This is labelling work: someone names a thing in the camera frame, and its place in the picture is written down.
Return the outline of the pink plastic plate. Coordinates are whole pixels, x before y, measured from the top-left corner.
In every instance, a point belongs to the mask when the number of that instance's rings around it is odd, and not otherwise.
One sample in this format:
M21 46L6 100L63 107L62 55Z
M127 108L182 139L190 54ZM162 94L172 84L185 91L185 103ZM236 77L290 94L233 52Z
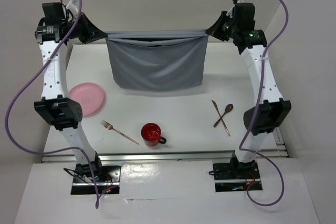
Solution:
M102 87L92 82L85 82L74 86L70 91L70 98L81 105L83 116L96 113L104 103L105 92Z

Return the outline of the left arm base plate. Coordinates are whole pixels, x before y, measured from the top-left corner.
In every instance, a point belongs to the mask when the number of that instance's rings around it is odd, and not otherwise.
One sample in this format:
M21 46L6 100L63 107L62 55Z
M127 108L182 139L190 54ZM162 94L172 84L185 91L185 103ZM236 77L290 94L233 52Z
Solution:
M63 170L72 176L71 195L95 195L93 181L97 183L98 193L105 192L105 195L113 195L120 193L120 177L121 165L103 165L101 173L94 178L91 175L80 175L78 171L70 168L63 168Z

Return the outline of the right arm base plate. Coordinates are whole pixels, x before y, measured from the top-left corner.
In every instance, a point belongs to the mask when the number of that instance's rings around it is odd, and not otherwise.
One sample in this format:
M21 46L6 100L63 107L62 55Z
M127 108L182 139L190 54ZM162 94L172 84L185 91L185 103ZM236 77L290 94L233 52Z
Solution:
M214 178L217 193L246 191L249 186L249 190L263 190L256 162L243 164L242 167L234 161L213 163L213 168L208 174Z

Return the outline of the copper knife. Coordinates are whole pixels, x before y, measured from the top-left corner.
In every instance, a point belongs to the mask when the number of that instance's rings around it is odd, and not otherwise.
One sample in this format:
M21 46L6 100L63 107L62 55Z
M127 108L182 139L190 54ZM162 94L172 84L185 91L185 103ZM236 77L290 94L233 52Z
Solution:
M221 122L221 123L223 124L224 129L225 129L226 133L228 134L228 136L231 136L231 134L230 134L230 132L229 132L229 129L228 129L228 127L227 127L227 125L226 125L226 123L225 123L223 117L224 117L227 113L229 113L229 112L231 112L231 111L233 110L233 105L232 105L232 104L228 104L228 105L226 106L226 108L225 108L224 113L221 114L220 111L219 111L218 105L217 105L217 103L216 103L214 100L212 100L212 104L214 105L215 110L216 110L216 112L217 112L217 114L218 114L218 116L219 116L219 119L214 123L213 127L217 127L217 125Z

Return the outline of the grey cloth placemat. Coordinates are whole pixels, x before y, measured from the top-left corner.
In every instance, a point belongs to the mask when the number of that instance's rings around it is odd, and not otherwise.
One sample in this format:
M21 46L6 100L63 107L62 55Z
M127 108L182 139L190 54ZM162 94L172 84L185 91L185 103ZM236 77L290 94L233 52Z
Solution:
M106 38L115 83L151 92L202 85L207 43L203 29L114 31Z

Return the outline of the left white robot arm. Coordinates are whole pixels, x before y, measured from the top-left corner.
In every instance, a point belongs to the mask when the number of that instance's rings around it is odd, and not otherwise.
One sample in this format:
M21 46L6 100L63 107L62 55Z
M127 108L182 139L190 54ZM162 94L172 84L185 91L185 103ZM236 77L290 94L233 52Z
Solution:
M45 16L38 23L35 37L46 69L41 100L34 103L34 109L73 147L76 172L96 182L103 177L104 169L83 131L82 108L70 98L66 81L68 48L62 40L78 38L83 44L88 44L106 38L107 34L79 10L79 0L70 0L67 5L44 3L42 8Z

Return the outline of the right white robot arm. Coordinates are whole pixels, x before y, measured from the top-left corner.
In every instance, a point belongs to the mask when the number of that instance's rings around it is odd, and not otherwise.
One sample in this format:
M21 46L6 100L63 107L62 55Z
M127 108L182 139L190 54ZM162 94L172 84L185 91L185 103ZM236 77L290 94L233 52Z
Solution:
M237 2L206 30L218 40L233 41L246 64L254 92L255 105L243 116L247 133L229 165L229 172L235 178L247 172L247 166L255 162L266 137L281 125L291 110L291 102L283 98L276 84L266 37L262 30L255 29L254 15L254 4Z

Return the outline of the red enamel mug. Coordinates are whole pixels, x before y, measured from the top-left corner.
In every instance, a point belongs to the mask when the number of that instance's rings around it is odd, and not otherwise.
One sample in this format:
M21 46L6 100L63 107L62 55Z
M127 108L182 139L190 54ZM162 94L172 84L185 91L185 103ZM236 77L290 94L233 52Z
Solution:
M141 129L141 137L149 147L165 144L166 138L161 135L161 128L155 123L147 123Z

